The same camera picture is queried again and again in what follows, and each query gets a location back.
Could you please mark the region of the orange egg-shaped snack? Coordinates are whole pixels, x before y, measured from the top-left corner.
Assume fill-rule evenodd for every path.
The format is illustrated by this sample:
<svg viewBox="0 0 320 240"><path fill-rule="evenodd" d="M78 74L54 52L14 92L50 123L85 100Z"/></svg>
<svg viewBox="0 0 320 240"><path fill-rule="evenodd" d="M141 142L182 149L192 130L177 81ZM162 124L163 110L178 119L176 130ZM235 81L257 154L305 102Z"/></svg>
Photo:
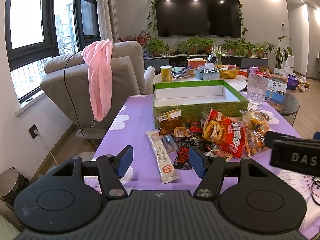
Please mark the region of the orange egg-shaped snack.
<svg viewBox="0 0 320 240"><path fill-rule="evenodd" d="M183 126L178 126L174 128L174 136L176 138L184 138L184 137L187 137L188 134L189 134L189 131Z"/></svg>

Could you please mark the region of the black red snack packet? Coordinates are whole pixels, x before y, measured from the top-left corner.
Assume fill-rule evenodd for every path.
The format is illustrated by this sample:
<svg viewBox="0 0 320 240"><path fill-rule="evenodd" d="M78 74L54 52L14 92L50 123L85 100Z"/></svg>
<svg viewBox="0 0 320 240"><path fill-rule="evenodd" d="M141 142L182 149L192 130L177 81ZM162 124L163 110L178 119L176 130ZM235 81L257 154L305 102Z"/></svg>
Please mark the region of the black red snack packet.
<svg viewBox="0 0 320 240"><path fill-rule="evenodd" d="M177 170L191 170L192 166L189 162L189 149L180 147L178 149L175 161L174 168Z"/></svg>

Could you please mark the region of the red chip bag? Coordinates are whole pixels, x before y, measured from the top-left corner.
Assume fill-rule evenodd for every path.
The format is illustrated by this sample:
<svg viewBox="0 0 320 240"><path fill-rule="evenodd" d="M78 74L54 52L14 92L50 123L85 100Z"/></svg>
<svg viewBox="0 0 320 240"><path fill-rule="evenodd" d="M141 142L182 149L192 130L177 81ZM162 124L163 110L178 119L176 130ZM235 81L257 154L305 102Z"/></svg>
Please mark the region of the red chip bag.
<svg viewBox="0 0 320 240"><path fill-rule="evenodd" d="M219 111L210 110L204 122L202 137L236 158L240 159L244 154L244 128Z"/></svg>

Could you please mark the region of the white stick snack packet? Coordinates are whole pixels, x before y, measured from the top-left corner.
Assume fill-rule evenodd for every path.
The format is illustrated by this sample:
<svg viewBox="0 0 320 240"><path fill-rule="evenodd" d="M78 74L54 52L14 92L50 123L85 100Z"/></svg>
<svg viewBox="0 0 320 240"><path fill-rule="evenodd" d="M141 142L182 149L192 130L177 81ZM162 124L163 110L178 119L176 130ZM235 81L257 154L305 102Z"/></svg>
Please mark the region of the white stick snack packet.
<svg viewBox="0 0 320 240"><path fill-rule="evenodd" d="M161 182L167 184L179 179L177 172L169 158L169 155L163 145L163 142L157 131L147 131L146 135L151 144L152 150L157 160Z"/></svg>

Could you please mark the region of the purple floral tablecloth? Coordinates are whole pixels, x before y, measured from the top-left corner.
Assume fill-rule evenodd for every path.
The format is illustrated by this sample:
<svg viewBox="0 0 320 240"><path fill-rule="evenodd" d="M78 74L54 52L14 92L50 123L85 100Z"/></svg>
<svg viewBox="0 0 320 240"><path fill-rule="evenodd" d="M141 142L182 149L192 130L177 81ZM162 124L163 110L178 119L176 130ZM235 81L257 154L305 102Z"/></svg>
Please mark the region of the purple floral tablecloth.
<svg viewBox="0 0 320 240"><path fill-rule="evenodd" d="M258 107L258 111L269 112L270 128L279 133L300 138L297 131L268 103ZM200 183L200 178L194 170L177 170L179 179L162 184L157 161L151 144L145 132L154 131L153 95L131 96L124 103L116 116L111 128L104 136L94 158L105 154L116 155L126 145L131 145L134 159L131 164L133 176L124 185L125 189L140 190L189 190L193 195ZM254 155L253 159L272 173L278 175L282 169L272 167L270 163L271 150ZM319 216L308 227L299 230L307 239L312 239L319 233Z"/></svg>

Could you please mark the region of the round dark side table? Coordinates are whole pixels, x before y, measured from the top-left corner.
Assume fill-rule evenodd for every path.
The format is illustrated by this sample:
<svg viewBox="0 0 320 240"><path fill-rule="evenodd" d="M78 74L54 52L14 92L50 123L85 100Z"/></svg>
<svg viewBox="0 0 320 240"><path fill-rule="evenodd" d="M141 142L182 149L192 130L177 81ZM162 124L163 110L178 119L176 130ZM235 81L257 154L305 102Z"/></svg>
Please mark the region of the round dark side table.
<svg viewBox="0 0 320 240"><path fill-rule="evenodd" d="M299 109L298 100L292 94L286 93L282 110L279 113L291 126L295 123Z"/></svg>

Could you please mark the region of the sausage snack bag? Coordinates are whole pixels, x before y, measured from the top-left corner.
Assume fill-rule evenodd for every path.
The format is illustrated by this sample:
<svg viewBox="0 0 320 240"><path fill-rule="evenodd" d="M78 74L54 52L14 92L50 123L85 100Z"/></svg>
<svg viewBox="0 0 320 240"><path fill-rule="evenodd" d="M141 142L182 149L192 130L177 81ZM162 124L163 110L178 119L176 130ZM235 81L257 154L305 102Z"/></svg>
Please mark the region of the sausage snack bag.
<svg viewBox="0 0 320 240"><path fill-rule="evenodd" d="M246 154L248 157L266 148L265 135L269 130L268 116L249 109L240 111L245 131Z"/></svg>

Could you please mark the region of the brown tea snack packet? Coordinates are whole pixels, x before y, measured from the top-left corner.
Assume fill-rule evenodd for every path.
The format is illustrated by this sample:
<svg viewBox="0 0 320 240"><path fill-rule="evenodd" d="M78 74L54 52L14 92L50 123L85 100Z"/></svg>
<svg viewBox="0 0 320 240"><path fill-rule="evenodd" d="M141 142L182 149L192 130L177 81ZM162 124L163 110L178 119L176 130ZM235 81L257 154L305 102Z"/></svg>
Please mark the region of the brown tea snack packet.
<svg viewBox="0 0 320 240"><path fill-rule="evenodd" d="M168 111L156 117L159 123L159 134L169 134L174 131L176 127L182 126L181 110L175 109Z"/></svg>

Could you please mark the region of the blue white paper box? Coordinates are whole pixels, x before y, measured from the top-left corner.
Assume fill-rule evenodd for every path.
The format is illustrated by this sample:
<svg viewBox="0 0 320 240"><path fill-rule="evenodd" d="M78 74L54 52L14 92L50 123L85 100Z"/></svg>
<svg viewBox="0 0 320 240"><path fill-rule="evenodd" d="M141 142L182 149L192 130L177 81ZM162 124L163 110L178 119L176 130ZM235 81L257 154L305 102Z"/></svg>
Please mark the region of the blue white paper box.
<svg viewBox="0 0 320 240"><path fill-rule="evenodd" d="M278 112L283 109L287 90L287 77L269 74L267 92L265 98L267 102Z"/></svg>

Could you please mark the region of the green cardboard box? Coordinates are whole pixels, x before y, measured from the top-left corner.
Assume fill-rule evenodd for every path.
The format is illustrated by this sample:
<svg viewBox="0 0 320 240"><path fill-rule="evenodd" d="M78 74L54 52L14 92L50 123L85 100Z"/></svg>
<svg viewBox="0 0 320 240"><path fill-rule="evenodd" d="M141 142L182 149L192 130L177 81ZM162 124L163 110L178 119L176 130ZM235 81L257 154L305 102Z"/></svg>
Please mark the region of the green cardboard box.
<svg viewBox="0 0 320 240"><path fill-rule="evenodd" d="M165 82L155 85L153 116L179 109L182 121L205 119L211 109L240 116L248 100L224 80Z"/></svg>

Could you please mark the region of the purple gift bag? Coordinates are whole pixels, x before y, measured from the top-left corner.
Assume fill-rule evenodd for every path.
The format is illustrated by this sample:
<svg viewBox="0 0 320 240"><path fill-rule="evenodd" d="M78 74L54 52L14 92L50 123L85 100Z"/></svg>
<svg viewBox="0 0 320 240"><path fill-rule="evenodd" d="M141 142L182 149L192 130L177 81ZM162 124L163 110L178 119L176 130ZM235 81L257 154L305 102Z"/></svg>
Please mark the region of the purple gift bag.
<svg viewBox="0 0 320 240"><path fill-rule="evenodd" d="M287 89L296 90L298 86L298 78L294 75L289 74L287 80Z"/></svg>

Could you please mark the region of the clear glass pitcher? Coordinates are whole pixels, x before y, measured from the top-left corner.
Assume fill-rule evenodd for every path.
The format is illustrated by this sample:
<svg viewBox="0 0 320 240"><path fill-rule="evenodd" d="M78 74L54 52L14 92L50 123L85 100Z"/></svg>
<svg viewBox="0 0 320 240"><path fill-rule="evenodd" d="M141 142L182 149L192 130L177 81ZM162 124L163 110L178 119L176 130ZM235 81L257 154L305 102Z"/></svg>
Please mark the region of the clear glass pitcher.
<svg viewBox="0 0 320 240"><path fill-rule="evenodd" d="M252 106L269 102L273 90L268 86L268 79L257 74L249 75L247 80L247 99Z"/></svg>

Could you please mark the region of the blue plastic tray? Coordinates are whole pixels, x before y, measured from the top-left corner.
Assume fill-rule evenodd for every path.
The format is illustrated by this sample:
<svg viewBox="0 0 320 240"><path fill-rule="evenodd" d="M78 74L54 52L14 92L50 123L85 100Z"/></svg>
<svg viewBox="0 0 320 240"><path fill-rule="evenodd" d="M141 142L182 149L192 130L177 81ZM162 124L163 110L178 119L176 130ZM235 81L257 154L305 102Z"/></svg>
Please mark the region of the blue plastic tray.
<svg viewBox="0 0 320 240"><path fill-rule="evenodd" d="M213 70L195 69L194 73L199 80L218 80L220 78L220 73Z"/></svg>

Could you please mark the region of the yellow woven basket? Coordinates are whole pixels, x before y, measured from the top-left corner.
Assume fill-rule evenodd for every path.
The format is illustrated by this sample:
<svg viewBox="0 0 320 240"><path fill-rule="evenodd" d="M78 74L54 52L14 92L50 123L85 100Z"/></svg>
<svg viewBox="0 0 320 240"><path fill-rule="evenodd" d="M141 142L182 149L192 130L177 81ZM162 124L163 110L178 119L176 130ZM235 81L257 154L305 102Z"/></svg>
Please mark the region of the yellow woven basket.
<svg viewBox="0 0 320 240"><path fill-rule="evenodd" d="M234 68L234 69L223 69L223 68L218 68L220 78L222 79L235 79L238 75L239 69Z"/></svg>

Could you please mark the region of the metal trash can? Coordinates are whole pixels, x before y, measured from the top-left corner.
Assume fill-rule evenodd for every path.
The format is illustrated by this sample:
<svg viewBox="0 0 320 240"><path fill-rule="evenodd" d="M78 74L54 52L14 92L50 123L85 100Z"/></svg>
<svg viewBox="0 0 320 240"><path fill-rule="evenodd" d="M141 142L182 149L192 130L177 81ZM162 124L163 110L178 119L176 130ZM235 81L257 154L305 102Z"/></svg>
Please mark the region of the metal trash can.
<svg viewBox="0 0 320 240"><path fill-rule="evenodd" d="M13 206L17 195L29 185L29 180L11 167L0 176L0 197L5 204Z"/></svg>

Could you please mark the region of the grey recliner sofa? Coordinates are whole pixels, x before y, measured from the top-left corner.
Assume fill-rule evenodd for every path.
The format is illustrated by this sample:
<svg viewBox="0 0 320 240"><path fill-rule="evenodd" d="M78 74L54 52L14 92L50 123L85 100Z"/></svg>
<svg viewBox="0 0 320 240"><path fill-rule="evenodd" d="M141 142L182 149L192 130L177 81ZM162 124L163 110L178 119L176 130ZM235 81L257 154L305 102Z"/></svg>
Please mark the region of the grey recliner sofa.
<svg viewBox="0 0 320 240"><path fill-rule="evenodd" d="M131 96L153 93L153 66L145 67L137 41L93 42L57 56L44 67L41 89L75 123L79 137L101 140L118 128L115 118Z"/></svg>

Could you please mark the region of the tall potted plant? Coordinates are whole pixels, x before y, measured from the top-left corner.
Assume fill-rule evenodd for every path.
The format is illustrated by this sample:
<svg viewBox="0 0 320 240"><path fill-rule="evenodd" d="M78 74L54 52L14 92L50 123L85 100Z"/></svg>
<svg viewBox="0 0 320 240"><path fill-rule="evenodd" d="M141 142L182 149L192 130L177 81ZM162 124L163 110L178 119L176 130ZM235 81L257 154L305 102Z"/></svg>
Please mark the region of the tall potted plant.
<svg viewBox="0 0 320 240"><path fill-rule="evenodd" d="M266 49L265 52L269 51L269 53L274 52L274 57L275 57L275 67L278 69L281 69L283 67L283 63L288 59L289 56L293 55L293 51L290 47L282 47L281 42L283 39L288 39L290 38L288 36L279 36L278 41L279 44L272 44L272 43L267 43L266 44Z"/></svg>

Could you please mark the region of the pink towel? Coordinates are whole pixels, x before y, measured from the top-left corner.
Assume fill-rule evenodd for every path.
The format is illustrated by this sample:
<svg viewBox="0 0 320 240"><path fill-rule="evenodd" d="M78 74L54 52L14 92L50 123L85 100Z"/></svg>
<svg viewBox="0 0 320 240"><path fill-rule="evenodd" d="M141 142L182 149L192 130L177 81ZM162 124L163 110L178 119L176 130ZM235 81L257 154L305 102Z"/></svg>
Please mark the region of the pink towel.
<svg viewBox="0 0 320 240"><path fill-rule="evenodd" d="M113 43L110 39L93 42L85 46L82 58L88 65L89 99L94 119L103 121L112 102Z"/></svg>

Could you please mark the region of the wall power socket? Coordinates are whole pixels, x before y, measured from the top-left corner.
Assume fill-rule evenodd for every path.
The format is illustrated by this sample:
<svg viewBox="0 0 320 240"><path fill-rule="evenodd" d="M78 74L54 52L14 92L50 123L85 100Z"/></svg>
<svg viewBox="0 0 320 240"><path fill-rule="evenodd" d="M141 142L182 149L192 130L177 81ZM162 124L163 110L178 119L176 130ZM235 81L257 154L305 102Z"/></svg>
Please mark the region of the wall power socket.
<svg viewBox="0 0 320 240"><path fill-rule="evenodd" d="M32 139L35 139L39 135L39 130L37 129L36 124L33 124L29 129L28 129Z"/></svg>

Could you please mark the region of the black wall television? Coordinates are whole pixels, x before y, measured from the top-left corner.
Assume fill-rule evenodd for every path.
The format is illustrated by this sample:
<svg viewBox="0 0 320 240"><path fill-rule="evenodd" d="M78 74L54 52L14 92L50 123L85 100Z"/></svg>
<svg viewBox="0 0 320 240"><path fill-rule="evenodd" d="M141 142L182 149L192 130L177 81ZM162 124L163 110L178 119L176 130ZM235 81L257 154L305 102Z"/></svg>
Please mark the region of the black wall television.
<svg viewBox="0 0 320 240"><path fill-rule="evenodd" d="M155 0L159 37L240 38L240 0Z"/></svg>

